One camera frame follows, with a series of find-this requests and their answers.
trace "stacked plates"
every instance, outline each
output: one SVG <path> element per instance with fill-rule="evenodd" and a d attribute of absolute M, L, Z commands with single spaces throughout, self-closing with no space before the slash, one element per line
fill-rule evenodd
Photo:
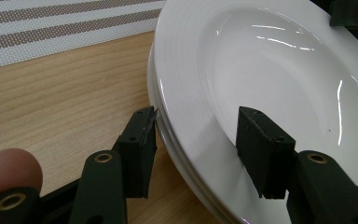
<path fill-rule="evenodd" d="M 285 200 L 259 199 L 237 156 L 240 105 L 358 185 L 358 42 L 328 22 L 308 0 L 171 0 L 161 11 L 148 67 L 158 129 L 222 222 L 290 223 Z"/>

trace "black plastic bracket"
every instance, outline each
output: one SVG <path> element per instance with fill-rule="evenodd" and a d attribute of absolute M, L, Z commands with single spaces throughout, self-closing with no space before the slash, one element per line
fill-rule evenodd
<path fill-rule="evenodd" d="M 294 151 L 295 140 L 262 112 L 240 107 L 236 147 L 259 196 L 283 199 L 294 224 L 358 224 L 358 186 L 331 157 Z"/>
<path fill-rule="evenodd" d="M 153 106 L 133 113 L 113 150 L 89 156 L 78 180 L 41 199 L 32 188 L 0 193 L 0 224 L 127 223 L 125 199 L 148 196 L 156 116 Z"/>
<path fill-rule="evenodd" d="M 263 112 L 240 107 L 236 147 L 259 197 L 283 199 L 296 141 Z"/>
<path fill-rule="evenodd" d="M 331 26 L 358 29 L 358 0 L 335 0 L 330 7 Z"/>

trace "finger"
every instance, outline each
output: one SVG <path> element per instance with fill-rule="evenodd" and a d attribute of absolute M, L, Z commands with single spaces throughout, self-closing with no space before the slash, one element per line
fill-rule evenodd
<path fill-rule="evenodd" d="M 29 152 L 11 148 L 0 152 L 0 192 L 16 187 L 42 188 L 42 169 Z"/>

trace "light wood tabletop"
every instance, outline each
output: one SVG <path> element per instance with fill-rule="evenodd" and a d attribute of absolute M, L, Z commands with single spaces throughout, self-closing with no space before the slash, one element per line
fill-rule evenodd
<path fill-rule="evenodd" d="M 110 149 L 131 114 L 149 105 L 154 33 L 0 67 L 0 150 L 39 160 L 41 195 L 80 177 L 85 159 Z M 129 223 L 217 223 L 172 163 L 158 136 L 149 199 L 128 199 Z"/>

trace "metal screw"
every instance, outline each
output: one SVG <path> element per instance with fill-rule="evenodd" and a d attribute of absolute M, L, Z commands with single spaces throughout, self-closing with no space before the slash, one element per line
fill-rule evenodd
<path fill-rule="evenodd" d="M 320 164 L 326 164 L 328 162 L 328 159 L 324 155 L 318 154 L 318 153 L 310 153 L 307 155 L 307 158 L 310 161 L 320 163 Z"/>
<path fill-rule="evenodd" d="M 27 196 L 24 193 L 13 193 L 0 201 L 0 211 L 7 211 L 19 206 Z"/>
<path fill-rule="evenodd" d="M 99 154 L 97 155 L 95 158 L 94 158 L 94 161 L 98 162 L 98 163 L 104 163 L 104 162 L 108 162 L 110 160 L 113 159 L 113 156 L 109 153 L 102 153 L 102 154 Z"/>

